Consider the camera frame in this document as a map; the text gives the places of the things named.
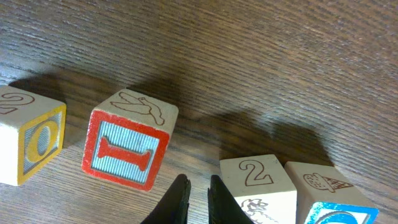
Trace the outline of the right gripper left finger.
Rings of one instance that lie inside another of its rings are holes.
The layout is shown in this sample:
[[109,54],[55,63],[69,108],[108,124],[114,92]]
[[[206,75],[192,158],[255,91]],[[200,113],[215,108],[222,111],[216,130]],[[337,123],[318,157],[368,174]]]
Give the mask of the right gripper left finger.
[[187,224],[191,182],[179,174],[141,224]]

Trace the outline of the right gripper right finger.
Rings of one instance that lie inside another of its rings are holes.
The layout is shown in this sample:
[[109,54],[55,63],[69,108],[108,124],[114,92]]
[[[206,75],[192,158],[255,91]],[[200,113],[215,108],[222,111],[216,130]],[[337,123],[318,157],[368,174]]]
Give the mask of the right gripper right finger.
[[208,213],[209,224],[253,224],[218,175],[211,176]]

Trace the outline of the ice cream cone block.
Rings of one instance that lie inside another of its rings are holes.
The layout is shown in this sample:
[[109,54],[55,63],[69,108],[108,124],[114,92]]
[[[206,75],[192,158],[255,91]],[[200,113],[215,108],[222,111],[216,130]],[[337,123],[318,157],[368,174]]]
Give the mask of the ice cream cone block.
[[223,159],[221,179],[254,223],[294,224],[297,189],[273,154]]

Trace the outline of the red letter I block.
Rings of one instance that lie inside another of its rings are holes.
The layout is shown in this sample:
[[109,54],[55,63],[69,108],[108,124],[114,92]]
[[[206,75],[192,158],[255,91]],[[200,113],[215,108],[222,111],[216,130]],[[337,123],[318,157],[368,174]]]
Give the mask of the red letter I block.
[[175,105],[127,88],[118,91],[91,112],[82,170],[150,191],[177,117]]

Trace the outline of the blue letter D block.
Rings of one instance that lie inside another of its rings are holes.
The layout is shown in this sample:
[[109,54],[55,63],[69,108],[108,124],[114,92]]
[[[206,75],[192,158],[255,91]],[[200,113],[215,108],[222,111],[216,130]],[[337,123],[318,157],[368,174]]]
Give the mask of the blue letter D block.
[[337,168],[286,162],[297,189],[296,222],[300,224],[373,224],[379,213]]

